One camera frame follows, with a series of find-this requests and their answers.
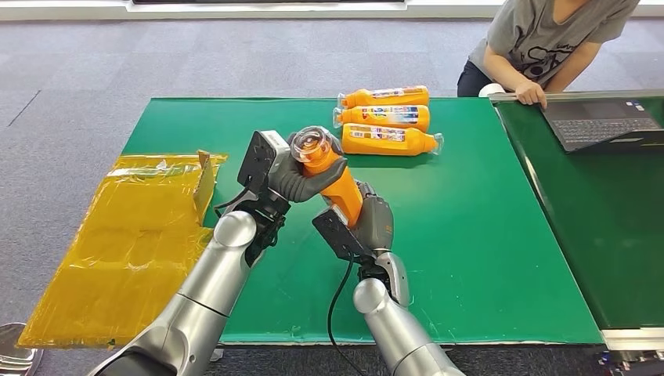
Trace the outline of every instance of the laptop keyboard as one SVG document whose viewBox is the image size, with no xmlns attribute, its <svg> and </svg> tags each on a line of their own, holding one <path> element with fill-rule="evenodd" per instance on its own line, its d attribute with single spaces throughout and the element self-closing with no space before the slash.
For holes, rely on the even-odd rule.
<svg viewBox="0 0 664 376">
<path fill-rule="evenodd" d="M 659 129 L 652 119 L 552 121 L 567 143 L 598 143 L 636 129 Z"/>
</svg>

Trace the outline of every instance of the clear bottle cap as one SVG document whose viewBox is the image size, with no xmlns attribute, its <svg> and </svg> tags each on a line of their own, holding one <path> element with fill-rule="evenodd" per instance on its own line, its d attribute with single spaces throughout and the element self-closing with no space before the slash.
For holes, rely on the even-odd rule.
<svg viewBox="0 0 664 376">
<path fill-rule="evenodd" d="M 442 144 L 445 143 L 445 138 L 442 136 L 442 133 L 436 133 L 434 134 L 434 140 L 436 142 L 436 147 L 430 153 L 440 155 Z"/>
<path fill-rule="evenodd" d="M 344 123 L 341 121 L 341 113 L 343 110 L 339 107 L 335 107 L 332 110 L 332 126 L 335 128 L 340 128 Z"/>
<path fill-rule="evenodd" d="M 313 125 L 295 134 L 290 144 L 290 153 L 300 162 L 311 162 L 327 153 L 330 149 L 330 131 Z"/>
<path fill-rule="evenodd" d="M 346 108 L 348 105 L 348 101 L 346 101 L 346 95 L 342 92 L 339 93 L 337 96 L 337 107 L 339 108 Z"/>
</svg>

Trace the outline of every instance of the green table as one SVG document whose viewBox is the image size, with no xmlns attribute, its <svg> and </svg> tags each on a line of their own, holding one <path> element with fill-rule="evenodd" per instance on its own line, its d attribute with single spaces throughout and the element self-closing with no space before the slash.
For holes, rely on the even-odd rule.
<svg viewBox="0 0 664 376">
<path fill-rule="evenodd" d="M 332 99 L 153 99 L 123 154 L 228 153 L 213 204 L 237 194 L 251 133 L 328 125 Z M 394 251 L 408 269 L 410 310 L 434 340 L 598 343 L 601 337 L 487 99 L 433 99 L 442 155 L 351 156 L 395 215 Z M 345 271 L 311 225 L 324 207 L 296 204 L 255 267 L 221 340 L 327 343 L 326 314 Z M 215 216 L 208 211 L 206 225 Z M 341 342 L 372 342 L 347 284 L 334 313 Z"/>
<path fill-rule="evenodd" d="M 662 97 L 641 102 L 664 125 Z M 664 327 L 664 154 L 567 155 L 536 108 L 496 108 L 599 328 Z"/>
</svg>

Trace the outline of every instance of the plastic bottle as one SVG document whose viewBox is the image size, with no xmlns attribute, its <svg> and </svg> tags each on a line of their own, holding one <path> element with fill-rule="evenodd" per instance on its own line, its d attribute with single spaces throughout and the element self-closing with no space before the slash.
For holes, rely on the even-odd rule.
<svg viewBox="0 0 664 376">
<path fill-rule="evenodd" d="M 348 95 L 339 94 L 337 107 L 389 106 L 399 104 L 429 104 L 429 91 L 426 86 L 409 86 L 397 89 L 360 89 Z"/>
<path fill-rule="evenodd" d="M 347 154 L 418 155 L 440 154 L 442 133 L 428 135 L 419 129 L 344 124 L 341 147 Z"/>
<path fill-rule="evenodd" d="M 426 106 L 359 106 L 333 111 L 335 128 L 346 123 L 383 125 L 393 128 L 417 128 L 426 132 L 431 115 Z"/>
<path fill-rule="evenodd" d="M 340 156 L 331 146 L 330 133 L 322 127 L 307 127 L 293 138 L 290 152 L 304 164 L 304 175 L 314 176 L 327 170 Z M 320 192 L 336 204 L 348 220 L 348 227 L 357 222 L 362 209 L 362 194 L 351 176 L 348 167 L 341 178 Z"/>
</svg>

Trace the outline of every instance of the yellow plastic bag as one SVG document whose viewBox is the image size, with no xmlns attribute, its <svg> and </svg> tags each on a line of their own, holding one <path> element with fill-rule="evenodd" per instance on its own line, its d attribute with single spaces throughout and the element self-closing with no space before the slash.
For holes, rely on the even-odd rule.
<svg viewBox="0 0 664 376">
<path fill-rule="evenodd" d="M 213 189 L 199 183 L 213 186 L 209 175 L 216 175 L 226 156 L 204 156 L 209 159 L 196 155 L 117 159 L 97 187 L 19 345 L 123 345 L 152 322 L 211 238 L 212 229 L 199 222 Z M 206 174 L 203 162 L 209 163 Z M 195 191 L 196 203 L 202 205 L 198 212 Z"/>
</svg>

